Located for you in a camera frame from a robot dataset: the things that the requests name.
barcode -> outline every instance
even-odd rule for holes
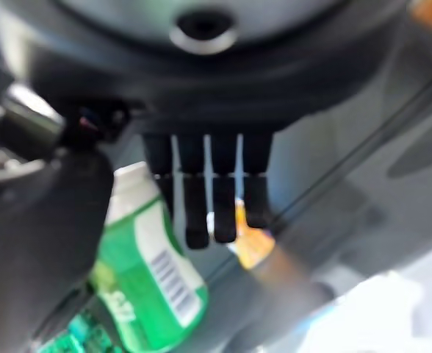
[[[157,255],[151,261],[151,270],[179,322],[188,322],[187,316],[194,311],[198,298],[188,288],[170,254],[163,251]]]

green object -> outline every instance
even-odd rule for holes
[[[143,163],[115,173],[90,284],[112,316],[126,353],[168,352],[203,317],[208,290],[184,256],[165,203]],[[100,332],[103,340],[94,332]],[[122,352],[111,345],[100,323],[85,314],[44,349],[41,353]]]
[[[147,239],[140,233],[151,231]],[[166,352],[201,320],[207,289],[176,247],[160,198],[107,227],[91,282],[130,352]]]
[[[89,313],[77,316],[66,332],[39,353],[124,353],[114,347],[105,329]]]

mounting hole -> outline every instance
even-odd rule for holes
[[[217,54],[236,42],[232,18],[220,11],[201,10],[180,16],[170,31],[170,39],[192,54]]]
[[[232,28],[231,18],[215,11],[197,11],[181,16],[177,26],[189,38],[212,40]]]

green label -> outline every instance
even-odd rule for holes
[[[91,282],[132,353],[165,352],[185,339],[207,303],[181,255],[160,198],[107,227]]]

orange object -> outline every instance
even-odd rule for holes
[[[233,250],[243,268],[252,269],[270,255],[275,240],[263,229],[250,228],[245,219],[244,202],[236,201],[237,239]]]
[[[421,21],[432,25],[432,0],[422,0],[414,5],[413,12]]]

